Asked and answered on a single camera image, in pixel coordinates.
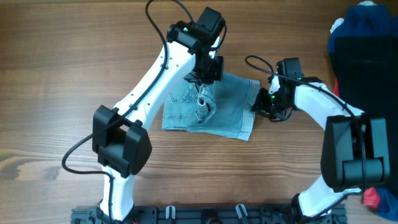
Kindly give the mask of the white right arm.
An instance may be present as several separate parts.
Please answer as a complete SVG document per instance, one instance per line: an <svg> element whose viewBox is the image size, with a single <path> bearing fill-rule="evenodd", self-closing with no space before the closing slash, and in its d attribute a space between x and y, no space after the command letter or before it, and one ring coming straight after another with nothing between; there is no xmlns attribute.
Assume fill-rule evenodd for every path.
<svg viewBox="0 0 398 224"><path fill-rule="evenodd" d="M316 220L351 195L361 195L390 176L386 121L333 94L316 77L305 77L298 58L276 65L270 100L276 111L306 112L324 130L321 175L292 200L296 222Z"/></svg>

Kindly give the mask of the light blue denim shorts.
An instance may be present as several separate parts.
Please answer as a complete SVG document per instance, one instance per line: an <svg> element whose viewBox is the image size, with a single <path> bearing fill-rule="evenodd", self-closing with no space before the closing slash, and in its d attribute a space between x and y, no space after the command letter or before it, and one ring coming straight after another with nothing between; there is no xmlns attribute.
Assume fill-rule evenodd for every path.
<svg viewBox="0 0 398 224"><path fill-rule="evenodd" d="M260 81L228 72L210 85L182 80L164 102L162 129L248 141L256 115L251 108L259 89Z"/></svg>

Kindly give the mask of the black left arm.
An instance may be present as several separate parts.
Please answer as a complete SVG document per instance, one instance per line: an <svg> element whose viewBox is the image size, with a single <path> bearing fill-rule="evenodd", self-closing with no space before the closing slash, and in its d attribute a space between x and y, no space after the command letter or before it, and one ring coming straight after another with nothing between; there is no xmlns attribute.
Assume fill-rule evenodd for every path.
<svg viewBox="0 0 398 224"><path fill-rule="evenodd" d="M134 178L152 152L152 122L181 81L201 85L222 79L223 57L216 52L225 32L225 19L210 7L197 21L172 24L160 54L136 87L113 108L95 111L92 150L106 175L96 212L101 223L132 222Z"/></svg>

